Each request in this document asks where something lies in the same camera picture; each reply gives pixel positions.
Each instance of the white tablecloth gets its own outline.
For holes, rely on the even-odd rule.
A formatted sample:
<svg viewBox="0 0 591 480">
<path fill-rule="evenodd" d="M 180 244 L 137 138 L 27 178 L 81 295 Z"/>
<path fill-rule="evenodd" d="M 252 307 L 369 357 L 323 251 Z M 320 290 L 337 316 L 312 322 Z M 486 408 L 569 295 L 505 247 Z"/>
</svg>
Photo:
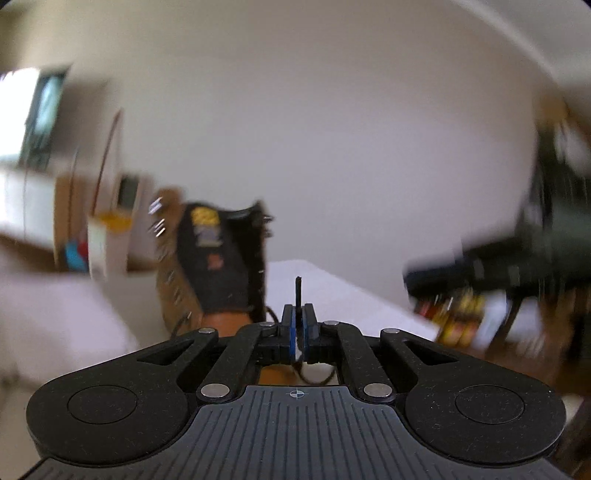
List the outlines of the white tablecloth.
<svg viewBox="0 0 591 480">
<path fill-rule="evenodd" d="M 303 260 L 271 262 L 267 304 L 279 317 L 295 303 L 296 276 L 303 302 L 319 322 L 340 320 L 364 335 L 395 327 L 427 339 L 436 329 L 422 318 Z M 0 375 L 16 370 L 37 384 L 105 362 L 168 338 L 155 275 L 129 275 L 100 284 L 82 275 L 11 275 L 0 281 Z"/>
<path fill-rule="evenodd" d="M 434 340 L 437 328 L 402 307 L 356 287 L 305 260 L 271 262 L 268 269 L 267 305 L 281 320 L 283 306 L 296 302 L 296 277 L 302 277 L 302 303 L 314 304 L 319 322 L 351 323 L 364 335 L 379 337 L 384 328 L 397 328 Z"/>
</svg>

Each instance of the metal spike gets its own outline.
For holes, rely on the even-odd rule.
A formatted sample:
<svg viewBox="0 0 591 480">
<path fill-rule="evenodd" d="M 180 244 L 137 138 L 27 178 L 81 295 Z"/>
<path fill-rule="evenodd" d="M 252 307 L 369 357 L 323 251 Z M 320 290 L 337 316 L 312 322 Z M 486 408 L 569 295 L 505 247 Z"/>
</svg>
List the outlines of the metal spike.
<svg viewBox="0 0 591 480">
<path fill-rule="evenodd" d="M 161 227 L 164 226 L 164 219 L 159 220 L 158 222 L 154 223 L 151 227 L 150 227 L 150 231 L 152 232 L 157 232 L 158 230 L 160 230 Z"/>
<path fill-rule="evenodd" d="M 158 197 L 155 199 L 148 208 L 148 213 L 150 215 L 155 215 L 162 209 L 162 197 Z"/>
</svg>

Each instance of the black object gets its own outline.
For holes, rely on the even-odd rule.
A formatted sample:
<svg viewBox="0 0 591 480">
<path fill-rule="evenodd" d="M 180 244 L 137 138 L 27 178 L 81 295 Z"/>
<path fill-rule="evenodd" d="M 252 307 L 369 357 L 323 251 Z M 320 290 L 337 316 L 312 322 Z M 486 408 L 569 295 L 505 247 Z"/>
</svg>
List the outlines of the black object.
<svg viewBox="0 0 591 480">
<path fill-rule="evenodd" d="M 342 386 L 254 385 L 297 360 L 333 364 Z M 318 324 L 311 304 L 65 375 L 27 422 L 32 480 L 567 478 L 545 460 L 565 422 L 546 385 L 400 330 Z"/>
<path fill-rule="evenodd" d="M 200 233 L 191 218 L 198 207 L 215 211 L 219 225 Z M 261 293 L 265 283 L 264 217 L 260 202 L 238 211 L 220 210 L 206 203 L 185 207 L 177 231 L 177 257 L 204 314 L 248 312 L 253 322 L 265 321 Z M 202 235 L 209 235 L 207 242 L 201 240 Z M 210 265 L 212 256 L 220 259 L 219 268 Z"/>
<path fill-rule="evenodd" d="M 508 290 L 513 298 L 556 296 L 591 281 L 591 180 L 558 159 L 554 130 L 541 130 L 527 201 L 515 231 L 464 247 L 451 261 L 411 266 L 410 296 L 431 297 L 471 286 Z"/>
<path fill-rule="evenodd" d="M 560 468 L 571 475 L 584 471 L 591 458 L 591 398 L 585 398 L 565 428 L 552 456 Z"/>
<path fill-rule="evenodd" d="M 573 316 L 573 341 L 567 356 L 569 360 L 591 359 L 591 314 Z"/>
</svg>

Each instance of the white ceiling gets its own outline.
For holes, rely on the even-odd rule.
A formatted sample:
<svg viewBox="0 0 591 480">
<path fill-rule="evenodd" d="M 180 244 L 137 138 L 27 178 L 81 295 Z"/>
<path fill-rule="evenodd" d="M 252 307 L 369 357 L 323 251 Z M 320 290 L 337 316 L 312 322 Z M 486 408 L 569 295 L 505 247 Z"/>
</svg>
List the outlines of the white ceiling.
<svg viewBox="0 0 591 480">
<path fill-rule="evenodd" d="M 452 0 L 508 37 L 561 86 L 591 84 L 591 8 L 583 0 Z"/>
</svg>

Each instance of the yellow label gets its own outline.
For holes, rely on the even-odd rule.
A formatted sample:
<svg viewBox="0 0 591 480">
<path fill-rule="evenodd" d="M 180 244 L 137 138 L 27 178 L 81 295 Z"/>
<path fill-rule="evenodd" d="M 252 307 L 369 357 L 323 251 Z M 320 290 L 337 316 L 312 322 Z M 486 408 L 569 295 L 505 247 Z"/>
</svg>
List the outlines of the yellow label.
<svg viewBox="0 0 591 480">
<path fill-rule="evenodd" d="M 220 224 L 220 217 L 217 212 L 207 207 L 197 207 L 191 212 L 193 226 L 209 225 L 217 226 Z"/>
</svg>

